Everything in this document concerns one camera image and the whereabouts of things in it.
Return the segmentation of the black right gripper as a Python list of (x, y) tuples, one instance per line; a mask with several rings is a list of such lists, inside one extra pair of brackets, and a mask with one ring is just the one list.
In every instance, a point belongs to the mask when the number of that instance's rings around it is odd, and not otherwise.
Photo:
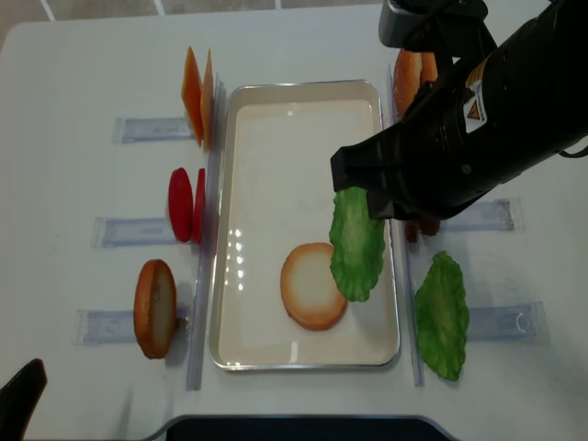
[(398, 123), (331, 158), (336, 192), (365, 189), (376, 219), (446, 220), (495, 188), (465, 145), (461, 88), (428, 85)]

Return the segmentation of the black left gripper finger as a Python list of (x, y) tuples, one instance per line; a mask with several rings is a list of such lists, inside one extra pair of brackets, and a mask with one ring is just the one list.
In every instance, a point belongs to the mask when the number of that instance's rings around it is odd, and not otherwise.
[(47, 385), (43, 361), (28, 362), (1, 389), (2, 440), (23, 440), (28, 423)]

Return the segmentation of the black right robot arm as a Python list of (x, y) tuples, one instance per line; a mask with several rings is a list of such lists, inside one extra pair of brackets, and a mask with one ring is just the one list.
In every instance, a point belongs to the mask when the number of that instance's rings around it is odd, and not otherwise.
[(400, 120), (331, 159), (374, 219), (446, 220), (587, 134), (587, 4), (552, 1), (504, 43), (482, 1), (387, 1), (379, 39), (431, 52), (437, 78)]

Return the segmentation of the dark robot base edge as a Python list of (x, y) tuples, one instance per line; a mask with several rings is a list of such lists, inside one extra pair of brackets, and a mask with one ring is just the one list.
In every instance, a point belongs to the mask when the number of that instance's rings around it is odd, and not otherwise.
[(451, 440), (419, 418), (375, 416), (215, 416), (172, 424), (168, 440)]

